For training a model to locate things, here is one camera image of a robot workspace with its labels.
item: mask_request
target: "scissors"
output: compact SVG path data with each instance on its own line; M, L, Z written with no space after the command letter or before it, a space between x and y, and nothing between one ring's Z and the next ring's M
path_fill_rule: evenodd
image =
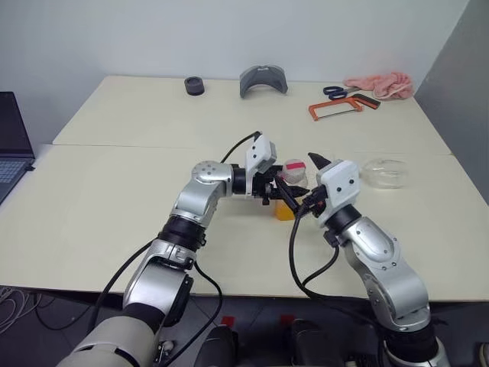
M322 92L326 94L329 99L334 101L335 99L346 98L349 93L353 93L360 90L360 88L353 86L352 88L343 88L341 86L327 86L322 89Z

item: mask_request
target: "laptop keyboard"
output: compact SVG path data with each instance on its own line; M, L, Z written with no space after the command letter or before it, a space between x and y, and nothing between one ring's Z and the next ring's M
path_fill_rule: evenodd
M9 184L25 161L0 161L0 184Z

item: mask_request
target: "table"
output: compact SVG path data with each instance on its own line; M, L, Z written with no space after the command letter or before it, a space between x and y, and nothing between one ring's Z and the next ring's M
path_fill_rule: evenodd
M0 283L101 291L160 230L192 166L218 161L258 129L277 144L279 161L308 161L314 151L361 164L378 157L407 162L407 187L364 185L357 208L396 234L433 300L489 299L489 209L414 99L314 122L307 106L324 100L325 83L290 83L286 96L258 87L245 99L236 81L205 85L204 95L192 97L180 79L105 78L0 207ZM245 149L229 162L243 164ZM219 203L198 256L225 294L303 296L288 269L292 223L277 221L272 211L239 196ZM296 245L300 275L331 254L313 219L305 219ZM113 291L125 289L137 264ZM214 293L193 276L193 292ZM310 286L365 296L342 256Z
M298 147L290 148L286 155L298 152ZM359 162L377 156L318 152ZM178 159L169 159L176 154ZM364 185L357 208L396 234L433 300L489 299L487 206L458 162L442 154L382 156L407 162L410 184L400 190ZM37 160L36 171L2 205L0 233L8 244L0 248L2 283L100 291L116 268L160 230L193 164L203 158L217 157L213 149L200 148L50 147ZM277 221L272 209L239 196L219 203L208 243L198 256L225 294L302 295L287 263L292 223ZM313 219L305 219L296 243L300 274L316 270L331 254ZM113 291L124 290L136 265ZM193 292L214 293L193 276ZM343 256L311 287L364 296Z

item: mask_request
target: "small yellow object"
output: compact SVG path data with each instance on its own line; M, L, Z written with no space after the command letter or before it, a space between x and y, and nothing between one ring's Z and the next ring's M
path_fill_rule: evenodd
M278 220L294 220L293 211L283 200L275 200L275 217Z

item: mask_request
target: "pink towel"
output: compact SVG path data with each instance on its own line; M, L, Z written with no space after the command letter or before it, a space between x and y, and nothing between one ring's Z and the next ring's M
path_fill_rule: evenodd
M374 97L377 99L408 98L414 93L410 76L395 71L387 75L351 78L345 80L343 84L346 86L357 86L363 90L372 90L374 91Z

